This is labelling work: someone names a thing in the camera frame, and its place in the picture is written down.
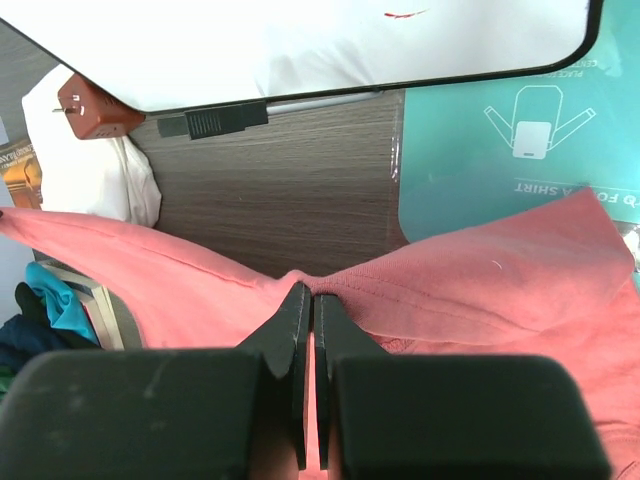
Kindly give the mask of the white dry erase board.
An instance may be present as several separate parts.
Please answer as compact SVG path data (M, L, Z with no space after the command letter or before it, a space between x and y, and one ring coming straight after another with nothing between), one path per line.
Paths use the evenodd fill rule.
M5 1L1 19L143 112L526 75L595 42L599 1Z

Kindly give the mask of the teal cutting board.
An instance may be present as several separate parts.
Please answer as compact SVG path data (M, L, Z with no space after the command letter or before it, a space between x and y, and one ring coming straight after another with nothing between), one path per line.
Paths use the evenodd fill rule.
M399 161L405 239L485 224L593 189L639 249L639 5L608 1L573 65L411 89Z

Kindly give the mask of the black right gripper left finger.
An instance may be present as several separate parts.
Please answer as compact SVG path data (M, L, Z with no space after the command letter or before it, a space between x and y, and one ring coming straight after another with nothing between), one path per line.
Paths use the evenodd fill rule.
M297 478L310 314L296 284L233 348L37 357L2 403L2 477Z

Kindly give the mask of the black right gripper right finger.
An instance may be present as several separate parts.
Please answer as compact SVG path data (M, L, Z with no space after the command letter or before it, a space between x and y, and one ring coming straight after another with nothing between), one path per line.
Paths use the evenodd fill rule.
M534 355L391 354L313 300L321 468L332 479L606 479L581 393Z

